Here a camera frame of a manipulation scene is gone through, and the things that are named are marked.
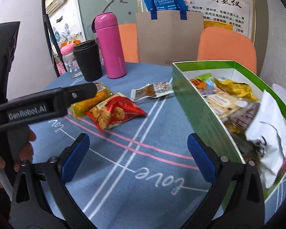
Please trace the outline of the left hand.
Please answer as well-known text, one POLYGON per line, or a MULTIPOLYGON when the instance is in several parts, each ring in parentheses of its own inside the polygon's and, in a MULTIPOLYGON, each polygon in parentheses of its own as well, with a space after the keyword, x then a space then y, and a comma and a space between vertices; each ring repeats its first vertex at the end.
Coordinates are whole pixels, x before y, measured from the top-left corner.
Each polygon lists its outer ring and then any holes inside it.
MULTIPOLYGON (((32 142, 36 140, 36 134, 29 128, 23 127, 9 132, 0 133, 0 171, 10 178, 13 185, 15 174, 18 172, 22 161, 32 162, 32 142)), ((0 189, 4 189, 7 182, 0 175, 0 189)))

